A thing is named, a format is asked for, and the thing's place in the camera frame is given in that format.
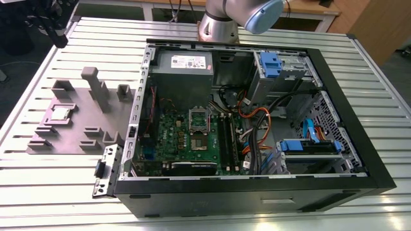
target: aluminum table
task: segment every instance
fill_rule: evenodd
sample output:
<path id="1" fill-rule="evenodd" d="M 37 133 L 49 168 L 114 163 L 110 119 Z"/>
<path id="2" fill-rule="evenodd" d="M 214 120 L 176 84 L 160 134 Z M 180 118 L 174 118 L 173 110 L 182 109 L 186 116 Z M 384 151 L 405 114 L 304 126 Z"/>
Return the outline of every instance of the aluminum table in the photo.
<path id="1" fill-rule="evenodd" d="M 354 39 L 269 30 L 240 42 L 321 50 L 397 188 L 316 213 L 134 218 L 117 199 L 92 200 L 96 155 L 27 155 L 26 143 L 47 108 L 57 79 L 86 87 L 84 66 L 108 88 L 138 82 L 145 39 L 196 40 L 196 25 L 81 18 L 67 46 L 50 49 L 0 130 L 0 228 L 105 230 L 408 230 L 411 227 L 411 110 Z"/>

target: blue plastic latch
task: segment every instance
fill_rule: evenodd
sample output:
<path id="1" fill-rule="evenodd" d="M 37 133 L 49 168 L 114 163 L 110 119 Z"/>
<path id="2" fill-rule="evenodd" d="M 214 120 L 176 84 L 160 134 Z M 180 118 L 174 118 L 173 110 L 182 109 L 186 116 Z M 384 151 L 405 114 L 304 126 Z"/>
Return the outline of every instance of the blue plastic latch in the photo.
<path id="1" fill-rule="evenodd" d="M 300 141 L 281 141 L 280 142 L 281 151 L 301 151 L 302 145 Z"/>
<path id="2" fill-rule="evenodd" d="M 333 146 L 334 146 L 334 149 L 336 149 L 336 153 L 340 153 L 341 152 L 341 144 L 338 141 L 333 141 Z"/>
<path id="3" fill-rule="evenodd" d="M 288 147 L 284 141 L 280 142 L 281 151 L 286 151 Z"/>
<path id="4" fill-rule="evenodd" d="M 300 141 L 285 141 L 289 151 L 301 151 L 302 145 Z"/>
<path id="5" fill-rule="evenodd" d="M 265 71 L 265 78 L 277 78 L 281 73 L 281 60 L 277 58 L 274 53 L 261 52 L 260 61 L 262 69 Z"/>

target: metal frame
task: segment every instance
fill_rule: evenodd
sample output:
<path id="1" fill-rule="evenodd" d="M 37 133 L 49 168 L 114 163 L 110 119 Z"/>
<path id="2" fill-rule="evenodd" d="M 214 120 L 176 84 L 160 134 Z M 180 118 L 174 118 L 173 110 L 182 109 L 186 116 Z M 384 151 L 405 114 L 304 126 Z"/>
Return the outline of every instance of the metal frame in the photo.
<path id="1" fill-rule="evenodd" d="M 369 136 L 397 188 L 366 196 L 318 213 L 257 214 L 194 218 L 136 219 L 117 199 L 90 199 L 93 168 L 100 156 L 25 154 L 26 136 L 34 131 L 50 102 L 47 89 L 55 79 L 74 86 L 84 64 L 100 66 L 98 79 L 108 88 L 129 84 L 136 89 L 146 38 L 196 40 L 196 25 L 82 17 L 70 28 L 67 46 L 51 50 L 35 73 L 0 134 L 0 226 L 31 230 L 58 227 L 112 229 L 136 227 L 198 230 L 330 230 L 349 224 L 356 229 L 402 230 L 411 227 L 411 120 L 398 95 L 382 75 L 342 34 L 269 30 L 249 36 L 240 29 L 240 42 L 320 49 L 360 123 Z"/>
<path id="2" fill-rule="evenodd" d="M 252 52 L 254 49 L 296 50 L 296 48 L 266 47 L 266 45 L 221 44 L 193 41 L 148 39 L 146 42 L 145 54 L 148 55 L 142 61 L 142 68 L 148 67 L 149 64 L 146 61 L 153 57 L 152 49 L 156 52 L 160 52 L 161 49 L 166 51 L 168 48 L 173 51 L 248 50 L 248 52 Z M 249 198 L 249 200 L 253 198 L 252 200 L 254 200 L 256 198 L 276 196 L 280 193 L 282 197 L 292 197 L 297 201 L 294 204 L 296 207 L 292 207 L 292 211 L 325 211 L 360 196 L 377 195 L 396 187 L 318 50 L 304 48 L 298 48 L 297 50 L 304 51 L 310 58 L 312 66 L 325 87 L 325 99 L 329 99 L 328 104 L 332 104 L 330 107 L 337 109 L 336 114 L 340 118 L 337 121 L 341 123 L 338 127 L 344 127 L 346 131 L 349 140 L 360 154 L 361 163 L 365 166 L 360 170 L 366 171 L 366 174 L 358 174 L 357 177 L 340 177 L 341 175 L 352 175 L 341 173 L 337 175 L 338 177 L 328 178 L 324 178 L 321 174 L 314 174 L 316 176 L 312 178 L 277 177 L 277 175 L 218 176 L 214 177 L 214 180 L 209 180 L 213 177 L 129 177 L 129 162 L 134 153 L 133 147 L 137 146 L 137 141 L 133 137 L 125 144 L 125 150 L 121 156 L 122 166 L 120 167 L 117 181 L 110 184 L 110 187 L 108 186 L 113 194 L 108 194 L 106 196 L 116 196 L 136 217 L 225 215 L 220 210 L 228 204 L 224 202 L 214 204 L 218 201 L 214 199 L 216 193 L 224 198 L 237 198 L 241 201 L 245 198 Z M 313 201 L 309 199 L 301 200 L 304 198 L 302 194 L 306 192 L 316 192 L 314 195 L 318 194 L 321 196 Z M 178 206 L 181 194 L 184 195 L 185 205 Z M 204 207 L 196 204 L 198 195 L 204 203 L 212 206 Z M 242 206 L 241 209 L 232 209 L 230 213 L 240 213 L 244 209 L 249 212 L 258 213 L 264 208 L 257 205 L 248 205 Z M 269 211 L 280 212 L 281 208 L 270 208 Z"/>
<path id="3" fill-rule="evenodd" d="M 86 4 L 97 4 L 97 5 L 117 5 L 117 6 L 132 6 L 132 7 L 140 7 L 142 9 L 144 14 L 144 20 L 152 21 L 153 20 L 153 8 L 160 9 L 170 9 L 170 5 L 166 3 L 150 3 L 150 2 L 142 2 L 142 1 L 126 1 L 126 0 L 80 0 L 80 3 Z M 174 9 L 178 8 L 178 4 L 173 4 L 172 7 Z M 192 6 L 194 11 L 205 11 L 205 6 Z M 180 7 L 181 10 L 190 10 L 189 5 L 182 5 Z M 300 19 L 312 19 L 312 20 L 320 20 L 318 25 L 316 26 L 314 32 L 326 32 L 328 28 L 332 24 L 332 21 L 336 14 L 330 14 L 332 12 L 328 12 L 328 14 L 310 14 L 310 13 L 289 13 L 289 18 L 300 18 Z M 280 17 L 285 18 L 286 13 L 281 13 Z"/>

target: cable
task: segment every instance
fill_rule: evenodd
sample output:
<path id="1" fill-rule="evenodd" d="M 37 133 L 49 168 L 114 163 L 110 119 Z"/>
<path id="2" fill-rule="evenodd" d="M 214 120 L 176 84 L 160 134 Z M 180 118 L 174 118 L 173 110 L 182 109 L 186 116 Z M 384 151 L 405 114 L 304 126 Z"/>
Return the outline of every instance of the cable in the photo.
<path id="1" fill-rule="evenodd" d="M 172 19 L 168 21 L 169 23 L 170 23 L 172 21 L 174 21 L 174 19 L 177 18 L 177 15 L 178 15 L 178 13 L 180 13 L 180 8 L 181 8 L 181 0 L 180 0 L 180 2 L 178 2 L 177 12 L 174 13 L 174 16 L 172 17 Z"/>
<path id="2" fill-rule="evenodd" d="M 222 105 L 224 105 L 224 107 L 229 110 L 229 106 L 228 106 L 228 103 L 226 103 L 226 100 L 225 100 L 225 98 L 224 98 L 224 95 L 222 95 L 222 89 L 225 90 L 225 89 L 236 89 L 236 88 L 242 88 L 242 86 L 240 86 L 240 85 L 233 85 L 233 84 L 224 84 L 224 85 L 221 85 L 220 86 L 220 88 L 218 88 L 218 91 L 217 91 L 217 93 L 218 93 L 218 98 L 220 98 L 220 101 L 221 101 L 221 103 L 222 103 Z M 240 96 L 240 94 L 242 93 L 242 91 L 244 91 L 244 89 L 241 89 L 240 90 L 240 92 L 237 93 L 237 99 L 238 99 L 238 96 Z"/>
<path id="3" fill-rule="evenodd" d="M 288 0 L 285 0 L 285 2 L 286 2 L 286 5 L 288 5 L 288 9 L 286 9 L 286 18 L 289 18 L 289 16 L 290 16 L 290 6 L 289 6 Z"/>
<path id="4" fill-rule="evenodd" d="M 268 128 L 268 126 L 261 126 L 258 129 L 266 129 L 266 128 Z M 252 131 L 252 128 L 248 129 L 248 130 L 240 135 L 240 137 L 238 137 L 240 141 L 244 140 L 244 137 L 249 134 L 250 131 Z"/>
<path id="5" fill-rule="evenodd" d="M 188 0 L 188 4 L 189 4 L 189 7 L 190 7 L 193 21 L 194 21 L 194 23 L 197 23 L 197 16 L 194 15 L 194 11 L 193 11 L 193 8 L 192 8 L 190 0 Z"/>
<path id="6" fill-rule="evenodd" d="M 269 128 L 270 128 L 270 116 L 269 116 L 269 112 L 268 112 L 266 108 L 258 107 L 258 108 L 254 109 L 254 110 L 252 111 L 252 113 L 248 114 L 248 115 L 241 114 L 241 113 L 240 113 L 240 109 L 238 109 L 238 114 L 240 114 L 240 116 L 244 117 L 244 118 L 250 118 L 250 117 L 253 117 L 253 115 L 254 115 L 258 111 L 264 111 L 264 112 L 265 112 L 265 116 L 266 116 L 266 118 L 268 118 L 268 128 L 266 128 L 266 130 L 265 130 L 265 134 L 264 134 L 262 138 L 261 138 L 260 141 L 257 142 L 258 144 L 261 144 L 261 143 L 265 141 L 265 139 L 266 139 L 268 131 L 269 131 Z"/>
<path id="7" fill-rule="evenodd" d="M 29 61 L 18 61 L 18 62 L 10 62 L 10 63 L 6 63 L 6 64 L 2 64 L 0 65 L 1 66 L 7 66 L 10 64 L 37 64 L 37 65 L 41 65 L 39 63 L 35 63 L 35 62 L 29 62 Z"/>
<path id="8" fill-rule="evenodd" d="M 318 139 L 320 140 L 326 140 L 321 128 L 320 127 L 314 127 L 314 130 L 316 130 L 316 133 L 318 134 Z"/>
<path id="9" fill-rule="evenodd" d="M 209 101 L 208 101 L 208 104 L 209 104 L 220 113 L 222 113 L 222 114 L 229 113 L 229 111 L 225 110 L 225 109 L 222 109 L 214 101 L 209 100 Z"/>
<path id="10" fill-rule="evenodd" d="M 266 145 L 260 145 L 258 148 L 260 148 L 260 149 L 272 149 L 272 147 L 270 147 L 270 146 L 266 146 Z M 241 153 L 242 153 L 242 155 L 245 155 L 248 152 L 249 152 L 249 146 L 246 146 L 246 147 L 242 149 Z"/>
<path id="11" fill-rule="evenodd" d="M 269 105 L 268 107 L 268 118 L 270 119 L 269 117 L 269 113 L 272 112 L 272 110 L 282 103 L 282 101 L 292 97 L 293 95 L 298 95 L 298 94 L 316 94 L 318 92 L 317 89 L 312 89 L 312 90 L 300 90 L 300 91 L 292 91 L 284 95 L 281 95 Z M 258 128 L 258 126 L 261 125 L 262 123 L 262 120 L 264 120 L 265 116 L 261 115 L 257 119 L 257 122 L 256 122 L 256 125 L 253 126 L 253 130 L 250 132 L 250 135 L 248 137 L 248 143 L 249 143 L 249 151 L 250 151 L 250 157 L 254 157 L 257 162 L 260 162 L 260 151 L 258 151 L 258 146 L 257 146 L 257 129 L 254 128 Z M 256 164 L 256 172 L 260 173 L 260 168 L 257 168 L 257 164 Z"/>
<path id="12" fill-rule="evenodd" d="M 170 10 L 172 10 L 172 12 L 173 12 L 173 6 L 172 6 L 170 0 L 168 0 L 168 2 L 169 2 Z"/>

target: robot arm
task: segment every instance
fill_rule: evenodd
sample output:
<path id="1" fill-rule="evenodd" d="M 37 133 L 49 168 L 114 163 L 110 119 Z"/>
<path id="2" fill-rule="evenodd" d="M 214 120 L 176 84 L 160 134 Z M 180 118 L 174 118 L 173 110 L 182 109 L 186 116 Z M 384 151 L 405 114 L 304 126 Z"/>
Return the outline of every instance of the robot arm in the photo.
<path id="1" fill-rule="evenodd" d="M 237 24 L 253 34 L 265 32 L 282 8 L 282 0 L 208 0 L 198 28 L 201 40 L 236 42 Z"/>

